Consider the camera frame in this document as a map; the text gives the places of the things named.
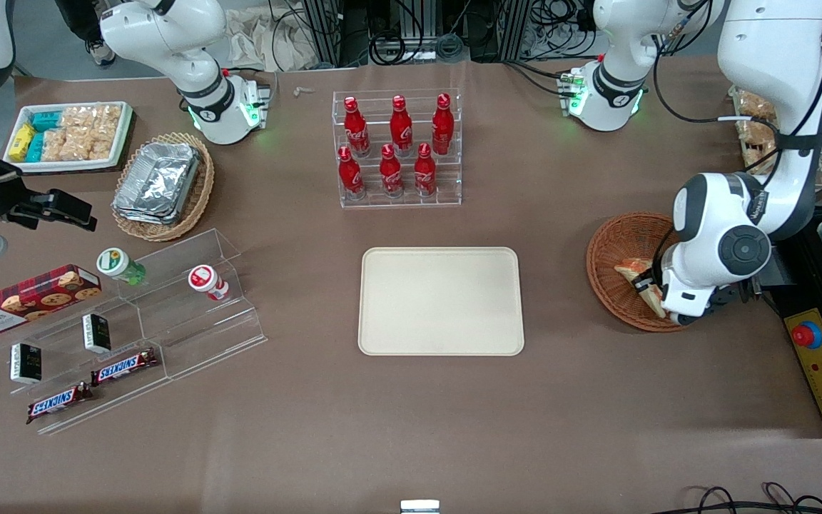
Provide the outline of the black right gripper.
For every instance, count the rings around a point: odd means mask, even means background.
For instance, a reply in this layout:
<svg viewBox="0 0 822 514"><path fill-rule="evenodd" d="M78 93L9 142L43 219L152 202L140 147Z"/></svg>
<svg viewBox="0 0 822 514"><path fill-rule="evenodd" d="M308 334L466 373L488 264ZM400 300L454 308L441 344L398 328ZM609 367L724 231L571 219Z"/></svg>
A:
<svg viewBox="0 0 822 514"><path fill-rule="evenodd" d="M36 230L42 221L65 223L88 232L96 230L96 218L91 217L92 207L88 202L68 192L50 189L44 195L45 211L32 212L31 199L38 194L27 188L20 178L0 183L0 221L14 223L27 230Z"/></svg>

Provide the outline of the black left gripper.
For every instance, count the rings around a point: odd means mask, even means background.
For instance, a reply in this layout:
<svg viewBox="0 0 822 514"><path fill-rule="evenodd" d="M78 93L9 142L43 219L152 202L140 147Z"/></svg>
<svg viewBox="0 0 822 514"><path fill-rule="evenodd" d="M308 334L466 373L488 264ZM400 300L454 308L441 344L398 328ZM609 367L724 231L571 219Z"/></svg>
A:
<svg viewBox="0 0 822 514"><path fill-rule="evenodd" d="M662 299L662 292L652 273L642 273L636 277L636 292L645 298ZM739 299L737 284L727 284L714 289L710 296L710 309L719 309Z"/></svg>

